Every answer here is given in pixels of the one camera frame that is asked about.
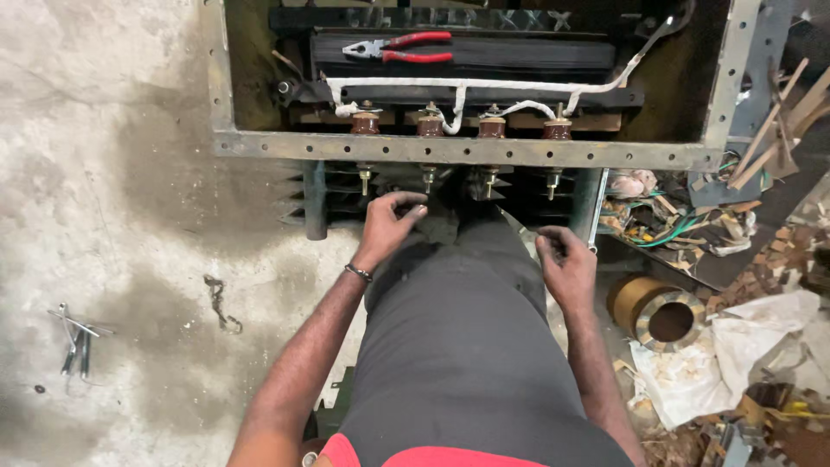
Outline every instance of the black wristband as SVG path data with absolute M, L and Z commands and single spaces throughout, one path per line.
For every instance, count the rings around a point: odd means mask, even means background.
M 350 273 L 357 274 L 358 276 L 360 276 L 361 279 L 363 279 L 364 281 L 366 281 L 368 283 L 372 282 L 372 274 L 369 274 L 366 271 L 361 271 L 360 269 L 357 269 L 352 263 L 346 264 L 344 269 L 346 271 L 349 271 Z

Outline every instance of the red handle pliers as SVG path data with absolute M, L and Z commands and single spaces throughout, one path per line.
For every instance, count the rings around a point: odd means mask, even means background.
M 431 31 L 415 32 L 406 36 L 393 37 L 392 39 L 377 39 L 374 41 L 362 41 L 343 47 L 343 53 L 350 57 L 357 58 L 381 58 L 383 62 L 390 60 L 410 61 L 411 63 L 435 63 L 437 61 L 450 61 L 452 54 L 433 53 L 432 55 L 421 55 L 391 50 L 381 50 L 385 47 L 398 48 L 408 46 L 415 42 L 427 41 L 449 41 L 452 34 L 449 32 Z

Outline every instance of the hand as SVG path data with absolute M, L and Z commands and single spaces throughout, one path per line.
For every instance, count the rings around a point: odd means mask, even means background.
M 592 312 L 596 255 L 566 227 L 543 227 L 537 233 L 536 252 L 550 294 L 563 312 Z
M 415 223 L 427 215 L 425 194 L 393 191 L 369 203 L 364 236 L 352 264 L 371 273 L 378 264 L 394 253 L 409 235 Z M 411 209 L 401 209 L 415 204 Z

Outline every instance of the steel frame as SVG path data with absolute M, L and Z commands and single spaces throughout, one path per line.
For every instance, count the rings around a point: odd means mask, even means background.
M 760 0 L 733 0 L 721 41 L 705 130 L 696 143 L 475 140 L 239 130 L 234 121 L 224 0 L 201 2 L 214 150 L 218 156 L 294 160 L 383 160 L 714 172 L 720 165 L 749 55 Z

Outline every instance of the person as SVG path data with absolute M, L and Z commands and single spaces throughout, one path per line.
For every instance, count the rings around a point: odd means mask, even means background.
M 315 465 L 645 467 L 593 311 L 596 257 L 567 228 L 544 227 L 540 270 L 490 202 L 459 212 L 453 245 L 418 241 L 426 201 L 398 191 L 369 203 L 357 253 L 274 362 L 227 464 L 300 464 L 365 292 L 351 405 Z M 567 360 L 545 286 L 564 314 Z

